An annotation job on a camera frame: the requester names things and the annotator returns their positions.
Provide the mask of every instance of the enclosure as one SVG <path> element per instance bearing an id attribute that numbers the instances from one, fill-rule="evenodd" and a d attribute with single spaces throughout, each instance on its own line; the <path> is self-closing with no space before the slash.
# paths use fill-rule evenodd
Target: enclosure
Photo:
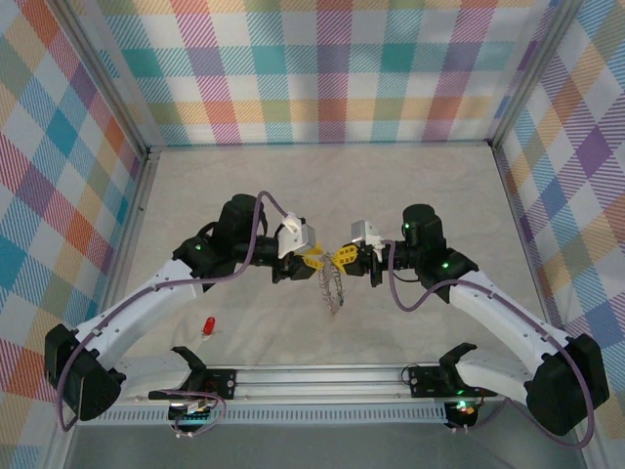
<path id="1" fill-rule="evenodd" d="M 619 467 L 622 0 L 2 0 L 0 154 L 1 468 Z M 436 363 L 462 342 L 513 358 L 509 344 L 438 298 L 400 311 L 386 275 L 376 288 L 342 275 L 333 314 L 316 275 L 273 284 L 258 267 L 125 356 L 187 346 L 233 367 L 232 408 L 300 415 L 297 399 L 327 392 L 307 388 L 325 376 L 341 399 L 314 397 L 324 411 L 415 405 L 421 419 L 268 425 L 254 413 L 177 440 L 162 405 L 139 399 L 57 429 L 46 333 L 106 311 L 233 195 L 260 191 L 305 217 L 330 253 L 352 242 L 352 222 L 401 239 L 404 208 L 432 205 L 448 245 L 510 297 L 601 346 L 610 399 L 592 442 L 559 448 L 510 409 L 468 435 L 425 423 L 437 402 L 414 404 L 407 364 Z M 282 217 L 265 211 L 272 235 Z M 397 284 L 404 302 L 424 291 Z M 268 370 L 299 387 L 255 403 L 262 390 L 246 376 Z M 349 402 L 365 385 L 384 392 Z"/>

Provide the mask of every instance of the red led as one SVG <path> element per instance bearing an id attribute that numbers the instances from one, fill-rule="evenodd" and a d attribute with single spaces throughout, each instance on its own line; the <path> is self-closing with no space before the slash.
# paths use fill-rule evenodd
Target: red led
<path id="1" fill-rule="evenodd" d="M 211 335 L 213 333 L 213 329 L 215 328 L 215 318 L 212 316 L 206 320 L 204 323 L 204 328 L 202 329 L 202 334 Z"/>

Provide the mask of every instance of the metal chain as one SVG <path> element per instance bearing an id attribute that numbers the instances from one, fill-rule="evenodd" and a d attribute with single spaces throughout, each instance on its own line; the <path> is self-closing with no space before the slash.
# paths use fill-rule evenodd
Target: metal chain
<path id="1" fill-rule="evenodd" d="M 318 271 L 319 288 L 321 288 L 321 297 L 330 308 L 330 312 L 336 315 L 345 301 L 343 282 L 341 280 L 341 271 L 332 263 L 332 254 L 324 252 L 319 260 L 323 262 L 323 268 Z M 336 296 L 330 290 L 330 279 L 334 279 L 336 288 Z"/>

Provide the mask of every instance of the plaid wall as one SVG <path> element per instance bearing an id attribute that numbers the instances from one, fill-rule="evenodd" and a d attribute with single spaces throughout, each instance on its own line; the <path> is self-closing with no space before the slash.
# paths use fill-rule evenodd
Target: plaid wall
<path id="1" fill-rule="evenodd" d="M 3 469 L 48 444 L 44 335 L 97 310 L 139 163 L 44 0 L 0 2 Z"/>
<path id="2" fill-rule="evenodd" d="M 488 139 L 560 0 L 72 0 L 146 140 Z"/>
<path id="3" fill-rule="evenodd" d="M 507 139 L 507 173 L 548 314 L 603 348 L 598 411 L 625 456 L 625 0 L 586 0 Z"/>

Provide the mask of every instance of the white floor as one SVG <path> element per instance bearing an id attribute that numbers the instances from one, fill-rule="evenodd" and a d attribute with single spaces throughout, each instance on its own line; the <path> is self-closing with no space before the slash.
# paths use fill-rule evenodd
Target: white floor
<path id="1" fill-rule="evenodd" d="M 513 298 L 542 317 L 506 196 L 488 148 L 412 146 L 258 147 L 161 155 L 130 274 L 137 287 L 174 248 L 238 192 L 270 191 L 286 210 L 306 217 L 326 250 L 350 242 L 351 223 L 366 219 L 401 239 L 402 210 L 436 209 L 451 247 L 468 255 Z M 270 232 L 279 217 L 269 204 Z M 404 272 L 404 277 L 413 273 Z M 344 277 L 344 308 L 331 316 L 316 277 L 271 283 L 270 269 L 250 268 L 217 285 L 157 326 L 130 351 L 139 356 L 186 345 L 211 364 L 391 363 L 436 361 L 468 341 L 508 353 L 488 330 L 432 297 L 412 314 L 394 304 L 385 283 Z M 400 284 L 404 302 L 423 293 Z M 216 333 L 201 342 L 209 316 Z"/>

